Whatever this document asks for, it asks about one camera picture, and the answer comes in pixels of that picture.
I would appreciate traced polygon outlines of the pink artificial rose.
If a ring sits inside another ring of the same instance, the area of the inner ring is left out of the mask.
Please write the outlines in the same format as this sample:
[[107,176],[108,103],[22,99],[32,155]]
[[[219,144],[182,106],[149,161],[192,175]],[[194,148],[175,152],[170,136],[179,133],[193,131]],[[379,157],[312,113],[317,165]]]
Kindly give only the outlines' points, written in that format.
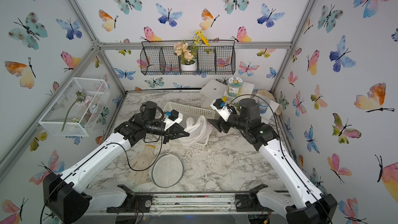
[[69,118],[70,113],[72,113],[72,116],[71,116],[69,123],[81,123],[81,120],[83,119],[83,117],[80,115],[79,112],[84,111],[86,113],[90,103],[93,100],[93,96],[87,94],[84,90],[76,91],[73,96],[74,96],[75,100],[71,104],[71,106],[69,107],[69,109],[65,115],[61,132],[63,132],[65,130],[65,127],[68,123],[68,118]]

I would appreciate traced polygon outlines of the beige woven fan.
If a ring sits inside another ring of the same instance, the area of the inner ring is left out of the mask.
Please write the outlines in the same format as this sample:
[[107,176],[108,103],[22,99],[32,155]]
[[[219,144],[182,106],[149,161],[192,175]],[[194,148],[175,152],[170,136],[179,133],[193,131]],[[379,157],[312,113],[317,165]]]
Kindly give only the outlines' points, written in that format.
[[[265,89],[258,90],[257,93],[260,94],[260,95],[262,95],[262,96],[265,96],[265,97],[269,98],[270,100],[272,100],[272,101],[274,101],[274,102],[277,102],[276,99],[275,99],[275,97],[274,97],[269,91],[267,91],[267,90],[265,90]],[[275,114],[276,114],[277,116],[279,116],[279,115],[282,113],[282,110],[283,110],[283,109],[282,109],[282,106],[279,105],[278,108],[277,108],[277,110],[275,111]]]

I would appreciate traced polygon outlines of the beige work glove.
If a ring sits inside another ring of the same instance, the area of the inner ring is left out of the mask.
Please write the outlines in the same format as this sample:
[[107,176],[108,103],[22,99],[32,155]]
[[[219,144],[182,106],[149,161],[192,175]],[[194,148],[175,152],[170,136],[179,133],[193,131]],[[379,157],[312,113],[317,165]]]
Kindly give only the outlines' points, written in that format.
[[134,170],[127,177],[127,181],[131,181],[134,185],[143,184],[147,181],[148,170],[155,158],[154,151],[155,147],[153,145],[145,145],[143,151],[130,161],[130,165]]

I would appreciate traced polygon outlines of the white perforated plastic basket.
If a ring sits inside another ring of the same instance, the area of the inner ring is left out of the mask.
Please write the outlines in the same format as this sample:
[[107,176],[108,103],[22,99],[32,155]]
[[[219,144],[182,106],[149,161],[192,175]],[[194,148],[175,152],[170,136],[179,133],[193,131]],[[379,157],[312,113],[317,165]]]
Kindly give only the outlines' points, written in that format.
[[[207,110],[204,108],[199,108],[199,107],[193,107],[193,106],[188,106],[188,105],[183,105],[179,103],[173,103],[173,102],[167,102],[163,110],[166,111],[171,111],[171,110],[176,110],[180,113],[183,114],[183,120],[180,123],[180,125],[185,129],[186,128],[186,121],[188,118],[193,118],[194,122],[197,121],[197,119],[200,116],[205,116],[206,120],[207,119],[214,119],[215,117],[215,111],[214,110]],[[198,145],[191,146],[194,148],[204,148]]]

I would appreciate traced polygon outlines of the white pot with flowers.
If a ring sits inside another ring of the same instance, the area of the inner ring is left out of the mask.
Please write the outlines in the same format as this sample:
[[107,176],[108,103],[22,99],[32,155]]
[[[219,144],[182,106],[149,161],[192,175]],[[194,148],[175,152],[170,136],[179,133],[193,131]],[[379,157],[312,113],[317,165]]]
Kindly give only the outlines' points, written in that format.
[[180,41],[174,44],[174,55],[179,59],[182,72],[193,72],[198,69],[198,52],[202,46],[210,46],[203,30],[196,31],[191,42]]

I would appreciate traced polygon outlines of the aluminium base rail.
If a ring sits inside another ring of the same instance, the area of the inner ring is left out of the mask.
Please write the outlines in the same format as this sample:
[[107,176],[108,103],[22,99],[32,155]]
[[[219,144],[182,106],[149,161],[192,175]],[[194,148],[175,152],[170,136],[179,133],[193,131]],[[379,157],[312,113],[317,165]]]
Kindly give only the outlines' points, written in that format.
[[203,194],[137,194],[119,189],[113,192],[81,194],[65,201],[61,216],[65,222],[75,222],[84,214],[106,210],[108,213],[162,213],[164,211],[236,211],[257,212],[272,210],[282,216],[314,207],[317,203],[310,193],[308,199],[293,199],[286,192],[272,191],[264,186],[248,192]]

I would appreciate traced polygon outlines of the blue granule jar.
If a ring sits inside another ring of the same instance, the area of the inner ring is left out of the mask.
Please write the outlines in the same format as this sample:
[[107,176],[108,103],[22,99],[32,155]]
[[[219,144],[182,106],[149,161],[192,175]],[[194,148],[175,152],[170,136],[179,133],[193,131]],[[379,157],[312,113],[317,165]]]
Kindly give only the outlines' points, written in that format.
[[268,110],[268,108],[270,106],[270,103],[271,102],[270,102],[269,99],[265,99],[265,100],[259,99],[258,100],[258,106],[259,106],[259,111],[260,111],[261,115],[265,114],[267,112],[267,110]]

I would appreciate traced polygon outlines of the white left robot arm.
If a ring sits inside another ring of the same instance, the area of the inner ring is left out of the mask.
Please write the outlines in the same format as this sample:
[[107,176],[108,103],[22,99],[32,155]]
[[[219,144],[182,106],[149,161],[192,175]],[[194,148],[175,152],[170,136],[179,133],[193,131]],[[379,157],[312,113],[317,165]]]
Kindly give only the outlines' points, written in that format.
[[138,114],[117,126],[106,141],[81,161],[59,175],[54,172],[48,174],[42,182],[44,207],[49,208],[62,223],[73,224],[87,212],[105,208],[127,210],[133,206],[134,194],[125,185],[102,193],[86,193],[85,190],[102,169],[122,153],[126,154],[147,134],[162,138],[164,144],[189,136],[180,125],[182,113],[172,110],[157,119],[158,110],[155,102],[143,103]]

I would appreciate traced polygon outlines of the green lidded glass jar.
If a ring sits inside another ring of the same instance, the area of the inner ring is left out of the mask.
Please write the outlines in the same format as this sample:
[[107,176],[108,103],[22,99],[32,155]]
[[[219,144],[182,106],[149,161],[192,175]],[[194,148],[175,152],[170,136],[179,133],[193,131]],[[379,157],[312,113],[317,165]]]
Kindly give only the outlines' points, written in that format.
[[237,97],[240,95],[243,80],[239,77],[233,76],[228,79],[227,95],[229,97]]

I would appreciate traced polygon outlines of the white mesh laundry bag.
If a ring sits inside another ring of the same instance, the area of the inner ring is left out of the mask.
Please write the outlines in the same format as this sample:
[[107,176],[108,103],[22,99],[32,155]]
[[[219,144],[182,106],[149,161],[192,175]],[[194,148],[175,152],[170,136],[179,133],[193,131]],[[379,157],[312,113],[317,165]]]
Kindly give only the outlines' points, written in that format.
[[160,188],[176,185],[183,177],[183,162],[174,154],[167,153],[160,156],[152,167],[151,178]]

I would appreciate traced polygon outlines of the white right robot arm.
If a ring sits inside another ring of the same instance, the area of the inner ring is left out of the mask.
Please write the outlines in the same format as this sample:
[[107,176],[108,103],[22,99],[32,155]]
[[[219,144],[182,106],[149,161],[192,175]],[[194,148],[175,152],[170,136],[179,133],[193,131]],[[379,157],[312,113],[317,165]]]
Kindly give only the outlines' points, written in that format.
[[290,224],[330,224],[337,208],[331,194],[324,194],[301,171],[288,154],[279,135],[262,122],[260,109],[254,99],[242,99],[240,109],[222,99],[215,99],[211,108],[219,114],[218,119],[209,119],[219,132],[238,130],[274,168],[285,185],[288,197],[266,187],[256,190],[259,204],[283,216]]

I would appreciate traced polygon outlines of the white tiered wooden shelf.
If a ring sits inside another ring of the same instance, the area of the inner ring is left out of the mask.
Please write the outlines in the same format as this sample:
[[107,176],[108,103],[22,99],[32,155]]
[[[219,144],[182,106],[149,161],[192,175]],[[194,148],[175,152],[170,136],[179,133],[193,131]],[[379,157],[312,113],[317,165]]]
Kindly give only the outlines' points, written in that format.
[[[223,98],[223,97],[226,97],[227,98],[227,102],[231,103],[234,98],[233,97],[229,97],[227,95],[227,89],[228,89],[227,85],[225,85],[225,84],[223,84],[223,83],[221,83],[221,82],[219,82],[217,80],[212,79],[209,83],[207,83],[200,90],[200,93],[202,95],[204,95],[204,97],[205,97],[205,101],[202,104],[202,108],[210,109],[210,104],[211,104],[211,102],[213,100],[220,99],[220,98]],[[235,105],[236,110],[239,111],[239,107],[238,107],[239,100],[242,100],[242,99],[245,99],[245,98],[253,98],[257,102],[259,99],[263,99],[263,100],[267,99],[267,97],[258,94],[257,91],[255,90],[255,85],[254,84],[243,82],[243,86],[241,87],[240,94],[246,94],[246,96],[240,96],[238,99],[233,101],[233,104]],[[274,102],[272,100],[270,100],[270,102],[271,102],[270,103],[270,107],[275,112],[277,110],[278,106],[279,106],[279,103]]]

